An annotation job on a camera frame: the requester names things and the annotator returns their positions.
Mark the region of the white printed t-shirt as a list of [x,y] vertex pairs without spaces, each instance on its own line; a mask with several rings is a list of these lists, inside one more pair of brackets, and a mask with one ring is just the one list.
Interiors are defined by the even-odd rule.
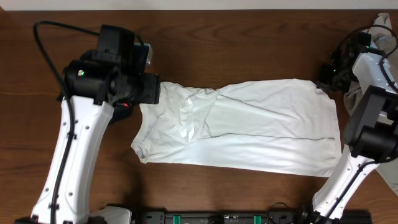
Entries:
[[335,102],[308,80],[219,89],[162,82],[131,146],[142,163],[328,177],[341,157]]

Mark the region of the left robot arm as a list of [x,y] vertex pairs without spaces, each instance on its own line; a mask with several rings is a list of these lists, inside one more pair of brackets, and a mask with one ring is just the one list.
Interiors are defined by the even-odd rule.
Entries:
[[132,223],[122,205],[92,212],[90,190],[106,128],[129,117],[134,105],[156,105],[160,77],[146,73],[152,48],[140,35],[103,25],[98,44],[55,72],[62,117],[55,152],[42,193],[19,223]]

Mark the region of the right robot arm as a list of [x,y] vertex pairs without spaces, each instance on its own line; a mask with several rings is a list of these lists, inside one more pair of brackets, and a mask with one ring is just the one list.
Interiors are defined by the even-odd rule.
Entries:
[[363,95],[345,127],[342,156],[299,223],[372,223],[368,211],[345,211],[345,206],[374,169],[397,159],[397,83],[387,61],[391,53],[377,49],[369,29],[348,34],[319,72],[317,87],[347,93],[357,83]]

